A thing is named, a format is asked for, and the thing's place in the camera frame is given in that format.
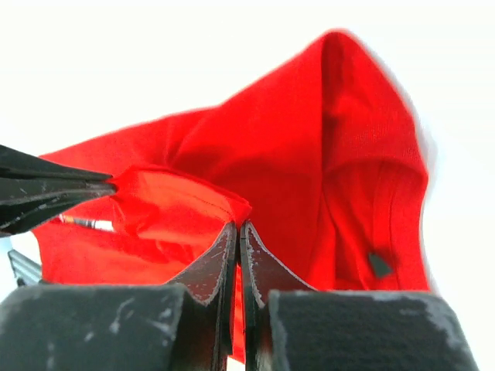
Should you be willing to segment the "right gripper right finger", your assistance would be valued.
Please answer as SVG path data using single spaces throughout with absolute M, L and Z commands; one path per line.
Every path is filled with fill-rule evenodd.
M 318 291 L 240 234 L 249 370 L 451 370 L 476 362 L 456 314 L 420 291 Z

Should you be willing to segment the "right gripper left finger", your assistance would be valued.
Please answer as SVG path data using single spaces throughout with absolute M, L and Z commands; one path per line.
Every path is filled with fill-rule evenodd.
M 160 285 L 38 284 L 1 304 L 3 370 L 224 370 L 237 228 Z

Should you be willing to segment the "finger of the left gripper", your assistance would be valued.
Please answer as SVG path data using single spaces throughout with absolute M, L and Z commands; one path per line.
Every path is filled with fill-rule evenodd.
M 1 235 L 28 232 L 81 203 L 115 193 L 106 182 L 3 182 Z
M 110 178 L 108 174 L 56 164 L 1 145 L 1 184 L 44 179 L 103 182 Z

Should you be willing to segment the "bright red t-shirt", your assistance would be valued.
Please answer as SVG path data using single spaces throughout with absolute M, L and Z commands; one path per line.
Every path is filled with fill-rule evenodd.
M 118 193 L 37 228 L 43 277 L 159 283 L 228 221 L 323 290 L 425 291 L 428 175 L 413 117 L 352 36 L 329 32 L 217 107 L 122 129 L 48 159 Z

